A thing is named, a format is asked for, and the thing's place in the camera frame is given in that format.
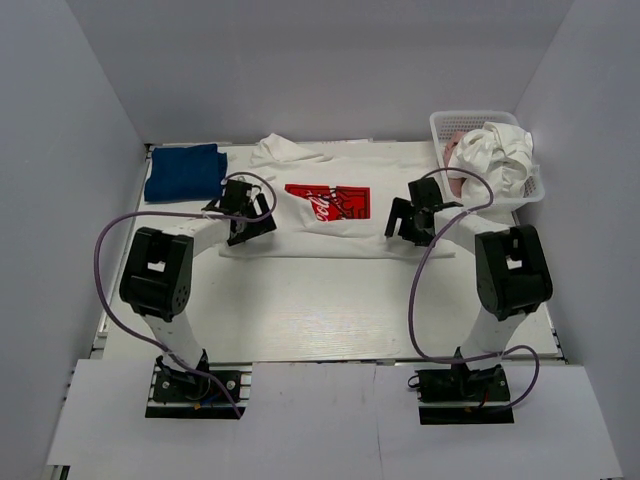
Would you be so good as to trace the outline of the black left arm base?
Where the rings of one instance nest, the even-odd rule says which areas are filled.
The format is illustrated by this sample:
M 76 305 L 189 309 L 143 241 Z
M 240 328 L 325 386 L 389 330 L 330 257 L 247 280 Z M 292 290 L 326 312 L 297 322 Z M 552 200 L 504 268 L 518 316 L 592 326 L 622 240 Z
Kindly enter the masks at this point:
M 238 420 L 250 397 L 252 367 L 210 364 L 210 373 L 225 387 L 238 413 L 222 388 L 210 379 L 171 369 L 156 358 L 147 398 L 145 417 L 150 419 Z

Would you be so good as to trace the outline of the pink printed t shirt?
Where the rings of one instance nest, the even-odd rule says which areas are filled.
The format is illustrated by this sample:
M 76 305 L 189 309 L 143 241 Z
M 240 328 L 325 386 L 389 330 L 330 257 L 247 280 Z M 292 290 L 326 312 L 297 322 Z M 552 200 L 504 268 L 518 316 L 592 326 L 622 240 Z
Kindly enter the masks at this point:
M 444 162 L 444 165 L 446 167 L 448 167 L 450 165 L 452 154 L 454 153 L 457 145 L 459 144 L 459 142 L 463 139 L 463 137 L 465 135 L 466 135 L 466 133 L 464 131 L 456 131 L 456 132 L 453 133 L 453 135 L 449 139 L 448 143 L 446 144 L 446 146 L 444 148 L 444 153 L 443 153 L 443 162 Z M 463 186 L 463 184 L 465 182 L 465 178 L 464 177 L 455 177 L 454 173 L 451 173 L 449 171 L 446 171 L 446 175 L 447 175 L 447 181 L 448 181 L 448 184 L 449 184 L 449 187 L 451 189 L 452 194 L 457 198 L 461 198 L 462 197 L 462 186 Z

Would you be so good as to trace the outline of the white Coca-Cola t shirt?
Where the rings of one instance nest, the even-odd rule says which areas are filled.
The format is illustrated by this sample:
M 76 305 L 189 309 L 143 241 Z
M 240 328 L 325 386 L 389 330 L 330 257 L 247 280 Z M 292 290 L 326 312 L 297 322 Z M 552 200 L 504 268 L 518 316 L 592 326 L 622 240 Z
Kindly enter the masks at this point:
M 275 231 L 236 246 L 226 258 L 418 260 L 421 247 L 384 235 L 392 202 L 434 170 L 433 152 L 384 157 L 321 153 L 271 134 L 253 149 L 247 171 L 274 188 Z

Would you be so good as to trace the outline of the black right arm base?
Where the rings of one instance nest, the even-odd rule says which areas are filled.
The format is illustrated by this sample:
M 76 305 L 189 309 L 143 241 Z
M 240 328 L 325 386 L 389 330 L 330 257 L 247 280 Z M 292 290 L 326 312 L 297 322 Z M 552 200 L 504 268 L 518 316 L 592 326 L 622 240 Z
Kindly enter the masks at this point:
M 511 393 L 500 365 L 487 372 L 470 372 L 462 364 L 417 370 L 407 386 L 417 393 L 423 426 L 514 423 Z

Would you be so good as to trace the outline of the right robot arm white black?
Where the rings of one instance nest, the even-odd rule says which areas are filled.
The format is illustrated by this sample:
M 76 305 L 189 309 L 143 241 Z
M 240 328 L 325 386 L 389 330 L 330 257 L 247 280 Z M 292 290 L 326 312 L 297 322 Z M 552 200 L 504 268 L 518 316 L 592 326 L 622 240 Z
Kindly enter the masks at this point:
M 553 284 L 535 227 L 511 226 L 484 218 L 479 212 L 494 196 L 474 207 L 443 199 L 437 181 L 424 176 L 408 184 L 409 198 L 394 198 L 384 235 L 423 247 L 409 291 L 408 330 L 416 353 L 441 365 L 464 365 L 470 371 L 496 367 L 517 328 L 553 294 Z M 442 240 L 474 256 L 475 285 L 480 309 L 465 341 L 449 357 L 427 355 L 415 336 L 415 301 L 421 274 Z

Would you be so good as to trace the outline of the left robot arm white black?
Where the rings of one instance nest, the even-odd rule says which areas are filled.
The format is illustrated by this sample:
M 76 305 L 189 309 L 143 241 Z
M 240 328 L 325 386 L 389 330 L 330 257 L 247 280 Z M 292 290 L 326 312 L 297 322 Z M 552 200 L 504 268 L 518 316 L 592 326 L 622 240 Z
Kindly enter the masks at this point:
M 275 231 L 276 205 L 275 190 L 266 180 L 240 172 L 222 181 L 221 197 L 201 213 L 178 213 L 179 224 L 135 232 L 119 295 L 151 329 L 166 366 L 190 371 L 207 361 L 186 314 L 196 257 Z

